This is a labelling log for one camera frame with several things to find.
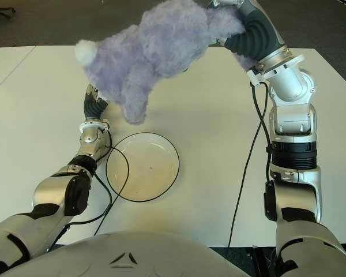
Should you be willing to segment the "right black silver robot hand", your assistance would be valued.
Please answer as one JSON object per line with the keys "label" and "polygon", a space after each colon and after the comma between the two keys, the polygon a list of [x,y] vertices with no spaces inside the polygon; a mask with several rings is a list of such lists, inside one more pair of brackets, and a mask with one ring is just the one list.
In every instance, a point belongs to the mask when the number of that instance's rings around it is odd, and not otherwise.
{"label": "right black silver robot hand", "polygon": [[283,38],[257,1],[211,1],[210,9],[234,6],[245,31],[226,38],[224,47],[232,53],[259,61],[285,46]]}

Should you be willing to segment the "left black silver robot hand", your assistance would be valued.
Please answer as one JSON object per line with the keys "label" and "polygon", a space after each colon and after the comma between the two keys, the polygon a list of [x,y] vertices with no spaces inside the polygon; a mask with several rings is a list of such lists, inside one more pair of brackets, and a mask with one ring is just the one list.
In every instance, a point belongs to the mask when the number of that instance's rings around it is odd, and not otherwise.
{"label": "left black silver robot hand", "polygon": [[84,115],[86,119],[101,120],[101,116],[105,111],[108,103],[98,97],[99,90],[92,84],[89,84],[84,97]]}

